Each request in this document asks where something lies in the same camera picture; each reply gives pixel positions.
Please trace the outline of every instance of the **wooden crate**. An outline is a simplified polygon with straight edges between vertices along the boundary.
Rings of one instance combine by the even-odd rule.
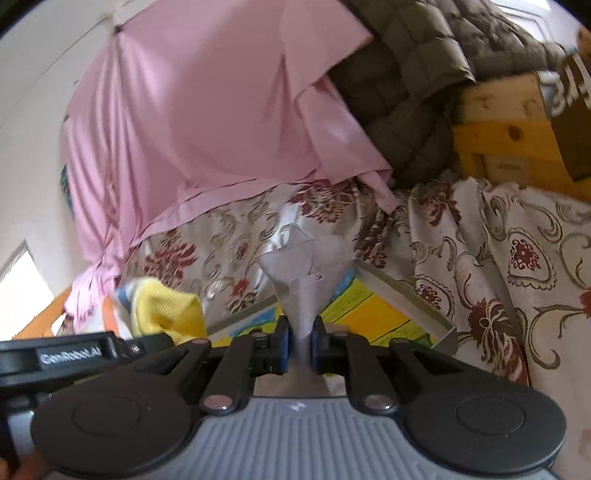
[[[591,179],[571,179],[547,117],[544,95],[553,81],[532,73],[483,82],[463,92],[454,148],[465,175],[493,184],[514,181],[591,202]]]

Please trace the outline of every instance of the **pink cloth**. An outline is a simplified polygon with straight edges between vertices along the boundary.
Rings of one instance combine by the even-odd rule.
[[[83,321],[147,236],[280,183],[359,176],[392,211],[388,163],[324,76],[370,38],[338,0],[160,0],[127,22],[63,125],[92,263],[67,311]]]

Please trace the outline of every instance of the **finger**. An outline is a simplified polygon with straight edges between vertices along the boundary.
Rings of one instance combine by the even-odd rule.
[[[21,462],[21,467],[10,480],[39,480],[50,468],[41,454],[34,450]]]
[[[4,458],[0,458],[0,480],[8,480],[9,475],[8,462]]]

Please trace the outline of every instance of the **floral patterned fabric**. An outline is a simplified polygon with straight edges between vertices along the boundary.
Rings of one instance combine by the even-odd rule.
[[[451,319],[459,359],[553,397],[569,425],[554,469],[588,480],[591,206],[474,179],[395,194],[386,215],[354,181],[279,185],[145,240],[122,281],[153,275],[197,293],[211,328],[272,294],[255,260],[282,245],[290,225],[341,235]]]

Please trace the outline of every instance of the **black circular cover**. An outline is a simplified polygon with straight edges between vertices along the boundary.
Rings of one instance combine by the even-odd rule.
[[[135,374],[104,387],[100,380],[60,391],[35,412],[35,445],[59,470],[130,476],[166,458],[189,434],[189,406],[164,377]]]
[[[556,403],[517,386],[497,393],[466,390],[426,392],[409,405],[405,424],[425,455],[477,475],[516,475],[549,465],[566,431]]]

